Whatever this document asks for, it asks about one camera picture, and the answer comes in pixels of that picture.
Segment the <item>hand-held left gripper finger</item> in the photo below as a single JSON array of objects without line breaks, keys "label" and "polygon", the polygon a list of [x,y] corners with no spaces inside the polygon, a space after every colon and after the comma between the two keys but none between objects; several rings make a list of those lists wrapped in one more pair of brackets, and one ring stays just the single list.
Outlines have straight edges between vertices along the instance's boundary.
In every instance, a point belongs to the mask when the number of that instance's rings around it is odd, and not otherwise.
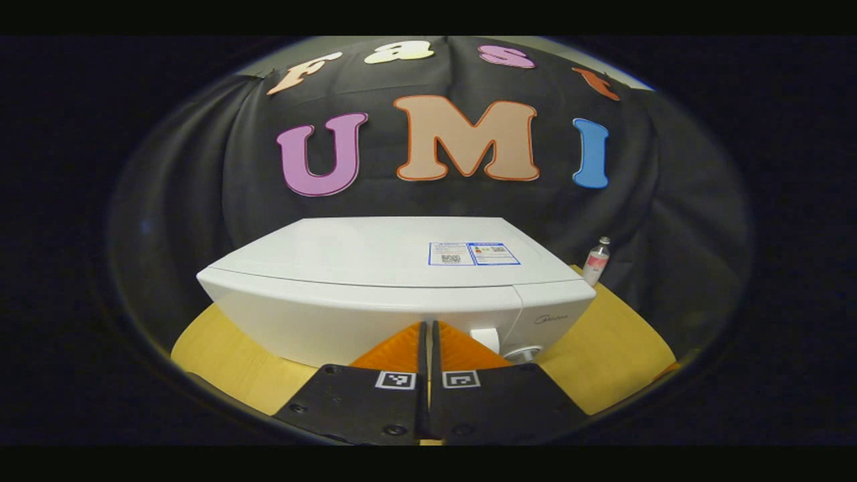
[{"label": "hand-held left gripper finger", "polygon": [[444,445],[545,445],[590,418],[538,364],[452,370],[452,343],[432,326],[431,435]]},{"label": "hand-held left gripper finger", "polygon": [[359,363],[324,364],[273,417],[343,445],[419,445],[429,421],[429,364],[420,321]]}]

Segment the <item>white microwave oven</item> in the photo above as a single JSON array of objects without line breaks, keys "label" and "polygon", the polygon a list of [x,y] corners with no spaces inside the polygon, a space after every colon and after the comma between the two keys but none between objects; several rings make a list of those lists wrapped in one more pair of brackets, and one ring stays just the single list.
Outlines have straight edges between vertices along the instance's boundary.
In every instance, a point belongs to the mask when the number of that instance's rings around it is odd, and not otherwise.
[{"label": "white microwave oven", "polygon": [[422,321],[520,362],[569,332],[596,290],[502,218],[306,218],[197,274],[262,348],[306,366],[350,364]]}]

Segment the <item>small bottle with pink label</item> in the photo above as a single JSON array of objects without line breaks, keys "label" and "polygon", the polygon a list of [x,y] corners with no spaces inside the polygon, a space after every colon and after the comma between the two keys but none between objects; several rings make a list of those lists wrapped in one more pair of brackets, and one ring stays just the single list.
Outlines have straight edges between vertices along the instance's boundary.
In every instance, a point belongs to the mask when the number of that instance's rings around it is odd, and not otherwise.
[{"label": "small bottle with pink label", "polygon": [[609,237],[600,237],[598,244],[589,250],[581,276],[591,287],[596,286],[608,265],[611,256],[610,244]]}]

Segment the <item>black backdrop cloth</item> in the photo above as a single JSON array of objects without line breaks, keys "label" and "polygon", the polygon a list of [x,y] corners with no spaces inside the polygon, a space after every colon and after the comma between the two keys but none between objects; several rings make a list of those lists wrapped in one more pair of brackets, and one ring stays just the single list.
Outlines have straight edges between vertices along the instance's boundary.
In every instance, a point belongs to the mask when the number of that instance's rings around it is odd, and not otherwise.
[{"label": "black backdrop cloth", "polygon": [[[722,331],[750,278],[746,186],[719,141],[672,98],[539,37],[428,35],[432,57],[367,64],[384,37],[276,46],[191,95],[141,143],[111,200],[117,289],[162,347],[210,299],[206,265],[303,218],[502,217],[569,264],[611,239],[602,281],[678,357]],[[532,106],[539,177],[405,180],[397,98],[438,95],[476,123]]]}]

